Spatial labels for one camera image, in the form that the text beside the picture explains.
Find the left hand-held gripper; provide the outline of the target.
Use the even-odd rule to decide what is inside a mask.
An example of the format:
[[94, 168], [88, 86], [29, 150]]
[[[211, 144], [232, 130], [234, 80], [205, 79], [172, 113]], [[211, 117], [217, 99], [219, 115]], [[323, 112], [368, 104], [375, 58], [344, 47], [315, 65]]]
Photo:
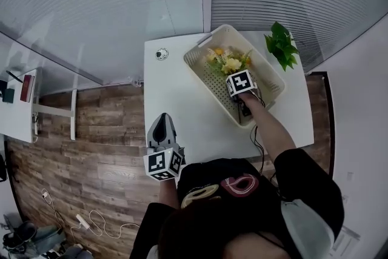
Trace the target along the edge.
[[184, 148], [176, 142], [175, 126], [168, 113], [160, 114], [149, 129], [143, 160], [146, 175], [156, 181], [178, 177], [186, 163]]

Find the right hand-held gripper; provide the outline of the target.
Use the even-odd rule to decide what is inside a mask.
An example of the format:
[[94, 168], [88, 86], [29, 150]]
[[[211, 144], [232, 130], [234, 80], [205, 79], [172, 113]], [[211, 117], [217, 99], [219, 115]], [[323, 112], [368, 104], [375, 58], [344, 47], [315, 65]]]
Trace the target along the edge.
[[231, 99], [238, 105], [238, 111], [240, 115], [251, 115], [251, 111], [246, 106], [244, 101], [239, 97], [242, 93], [249, 93], [253, 95], [264, 107], [266, 106], [262, 99], [262, 93], [249, 70], [245, 69], [243, 71], [229, 75], [226, 78], [226, 85]]

